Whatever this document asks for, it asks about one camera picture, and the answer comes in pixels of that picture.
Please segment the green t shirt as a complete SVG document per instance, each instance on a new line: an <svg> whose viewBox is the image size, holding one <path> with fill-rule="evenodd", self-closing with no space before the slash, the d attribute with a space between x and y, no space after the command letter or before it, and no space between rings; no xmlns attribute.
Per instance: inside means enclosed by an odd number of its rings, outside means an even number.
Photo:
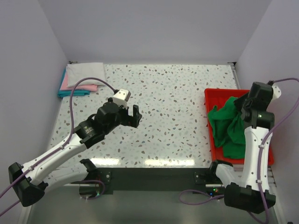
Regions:
<svg viewBox="0 0 299 224"><path fill-rule="evenodd" d="M223 157L243 159L245 157L244 122L234 105L236 97L230 97L222 108L216 105L207 114L212 128L216 148L222 148Z"/></svg>

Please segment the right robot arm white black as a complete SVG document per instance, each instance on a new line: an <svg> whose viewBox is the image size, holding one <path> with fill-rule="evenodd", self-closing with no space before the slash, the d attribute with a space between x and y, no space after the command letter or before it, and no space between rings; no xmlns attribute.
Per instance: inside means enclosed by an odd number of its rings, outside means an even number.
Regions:
<svg viewBox="0 0 299 224"><path fill-rule="evenodd" d="M226 161L212 162L209 172L219 179L227 206L260 214L275 205L276 197L269 193L268 156L275 115L267 111L274 96L279 97L272 83L254 82L250 91L237 98L234 105L244 122L245 158L243 172L238 176Z"/></svg>

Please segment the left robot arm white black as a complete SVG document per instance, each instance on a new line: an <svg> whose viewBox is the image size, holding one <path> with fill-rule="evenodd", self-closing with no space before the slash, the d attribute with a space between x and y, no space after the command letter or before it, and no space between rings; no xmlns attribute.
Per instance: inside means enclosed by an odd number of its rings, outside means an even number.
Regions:
<svg viewBox="0 0 299 224"><path fill-rule="evenodd" d="M106 102L96 113L73 128L70 136L60 144L26 164L11 164L8 168L10 186L19 203L28 207L38 202L49 187L46 177L56 168L104 140L119 125L137 128L141 118L137 105L133 105L133 114L129 115L128 108Z"/></svg>

